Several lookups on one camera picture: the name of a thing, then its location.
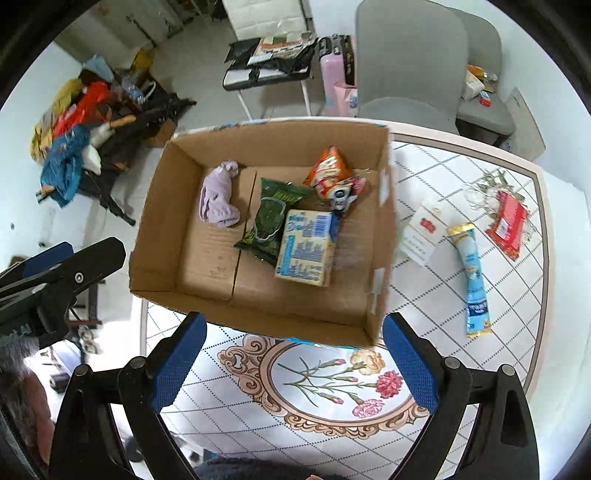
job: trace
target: cardboard box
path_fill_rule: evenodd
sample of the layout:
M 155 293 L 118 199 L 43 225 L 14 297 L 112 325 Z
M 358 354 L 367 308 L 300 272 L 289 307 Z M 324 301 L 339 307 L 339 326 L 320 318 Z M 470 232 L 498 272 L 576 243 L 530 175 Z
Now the cardboard box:
M 175 124 L 170 118 L 167 118 L 160 127 L 160 130 L 158 130 L 158 133 L 153 137 L 146 139 L 145 142 L 150 147 L 163 147 L 166 145 L 166 142 L 173 137 L 176 129 L 177 124 Z
M 339 233 L 339 218 L 330 212 L 291 209 L 285 219 L 275 276 L 328 287 Z
M 272 266 L 233 245 L 252 228 L 261 178 L 301 183 L 329 145 L 367 178 L 366 191 L 340 226 L 330 286 L 280 280 Z M 396 238 L 389 152 L 388 128 L 362 122 L 268 121 L 176 137 L 166 145 L 148 191 L 130 259 L 131 291 L 245 332 L 374 345 Z M 220 229 L 199 220 L 197 198 L 204 176 L 228 159 L 241 165 L 232 185 L 241 221 Z M 298 208 L 319 209 L 306 202 Z

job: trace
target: checkered tablecloth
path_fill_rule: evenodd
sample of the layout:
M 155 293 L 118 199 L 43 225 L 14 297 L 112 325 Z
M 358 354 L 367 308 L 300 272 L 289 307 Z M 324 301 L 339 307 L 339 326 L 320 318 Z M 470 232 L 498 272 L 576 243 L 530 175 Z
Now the checkered tablecloth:
M 472 221 L 477 226 L 493 333 L 476 339 L 465 335 L 466 277 L 447 238 L 425 267 L 397 256 L 388 311 L 401 312 L 443 356 L 455 356 L 467 367 L 496 370 L 501 364 L 513 365 L 527 389 L 543 329 L 547 251 L 533 177 L 507 170 L 509 183 L 526 198 L 534 225 L 530 242 L 513 262 L 483 233 L 491 219 L 473 210 L 464 195 L 466 184 L 498 166 L 398 142 L 392 143 L 391 161 L 400 223 L 432 197 L 450 209 L 454 223 Z M 181 314 L 150 304 L 148 351 L 182 320 Z M 441 478 L 454 472 L 475 415 L 476 407 L 469 406 Z M 175 403 L 163 411 L 172 431 L 214 452 L 309 465 L 320 474 L 356 480 L 388 478 L 427 416 L 379 345 L 355 353 L 215 325 L 208 326 L 206 344 Z

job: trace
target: orange chip bag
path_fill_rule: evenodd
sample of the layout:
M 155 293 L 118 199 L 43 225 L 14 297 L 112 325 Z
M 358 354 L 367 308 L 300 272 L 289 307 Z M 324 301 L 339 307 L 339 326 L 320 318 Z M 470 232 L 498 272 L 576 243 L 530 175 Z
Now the orange chip bag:
M 353 172 L 341 157 L 339 150 L 329 147 L 322 152 L 322 156 L 308 173 L 304 185 L 314 187 L 320 198 L 326 200 L 334 185 L 352 176 Z

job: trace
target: yellow clothing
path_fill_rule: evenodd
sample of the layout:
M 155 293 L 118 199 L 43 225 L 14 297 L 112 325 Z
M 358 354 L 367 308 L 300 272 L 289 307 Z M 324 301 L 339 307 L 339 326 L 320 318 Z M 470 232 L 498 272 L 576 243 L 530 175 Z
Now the yellow clothing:
M 39 163 L 45 161 L 45 151 L 51 146 L 53 136 L 51 129 L 55 126 L 59 116 L 65 112 L 74 98 L 80 95 L 84 84 L 80 79 L 68 80 L 57 92 L 51 107 L 41 116 L 39 123 L 35 125 L 33 138 L 31 139 L 31 158 Z

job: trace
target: red clothing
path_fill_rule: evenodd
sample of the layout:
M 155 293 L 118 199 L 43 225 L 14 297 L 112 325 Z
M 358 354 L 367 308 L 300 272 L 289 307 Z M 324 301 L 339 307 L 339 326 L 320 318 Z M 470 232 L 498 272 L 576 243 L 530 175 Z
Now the red clothing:
M 97 111 L 96 106 L 111 99 L 111 91 L 105 82 L 91 83 L 87 87 L 84 96 L 76 104 L 76 109 L 70 115 L 66 115 L 68 111 L 60 115 L 53 127 L 53 138 L 63 135 L 74 125 L 86 124 L 92 121 L 104 122 L 105 119 Z

